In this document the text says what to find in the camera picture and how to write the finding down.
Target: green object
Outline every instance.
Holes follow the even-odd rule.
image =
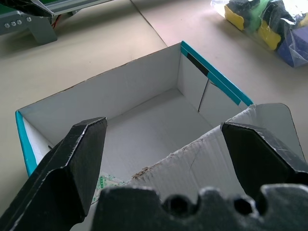
[[[251,22],[251,10],[260,0],[230,0],[225,7],[225,17],[239,30],[247,29]]]
[[[250,25],[247,28],[248,32],[255,32],[261,25],[261,16],[268,2],[271,0],[261,0],[260,4],[251,10]]]
[[[92,199],[92,204],[98,201],[98,199],[100,198],[102,189],[106,187],[122,186],[123,184],[125,184],[124,181],[119,180],[115,178],[114,176],[111,176],[107,173],[101,172],[97,180],[97,185],[96,185],[96,189],[95,189],[94,196]]]
[[[55,1],[58,1],[58,0],[40,0],[40,1],[43,4],[48,4],[48,3],[55,2]],[[3,6],[2,4],[0,4],[0,14],[9,13],[9,12],[13,12],[13,11],[16,11],[16,10],[13,9],[13,8],[10,8],[10,7]]]

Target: torn cardboard edge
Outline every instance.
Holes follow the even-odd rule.
[[[268,129],[304,160],[290,110],[284,104],[251,105],[228,121]],[[207,186],[218,188],[225,195],[244,194],[220,126],[145,167],[128,184],[152,187],[162,201],[171,194],[182,194],[196,202],[199,190]]]

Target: box wall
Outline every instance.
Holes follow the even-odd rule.
[[[199,109],[208,78],[183,54],[180,58],[178,89]]]
[[[180,45],[115,68],[20,109],[52,144],[84,119],[111,119],[166,90],[176,88]]]
[[[231,98],[214,85],[212,81],[209,81],[199,111],[210,125],[216,127],[221,122],[232,118],[242,110]]]
[[[136,174],[129,184],[156,189],[162,201],[182,194],[196,203],[203,187],[218,188],[224,195],[244,194],[219,127]]]
[[[46,153],[50,151],[53,145],[25,118],[23,118],[26,133],[31,144],[37,165],[40,163]]]

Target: white cardboard box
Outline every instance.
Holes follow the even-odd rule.
[[[26,106],[16,121],[29,175],[74,124],[105,116],[101,171],[153,187],[162,200],[177,193],[195,202],[206,186],[244,193],[219,127],[229,118],[267,128],[304,159],[290,110],[251,104],[182,42]],[[95,206],[72,230],[90,228]]]
[[[107,117],[102,169],[127,181],[250,104],[182,42],[26,106],[16,121],[30,175],[74,124]]]

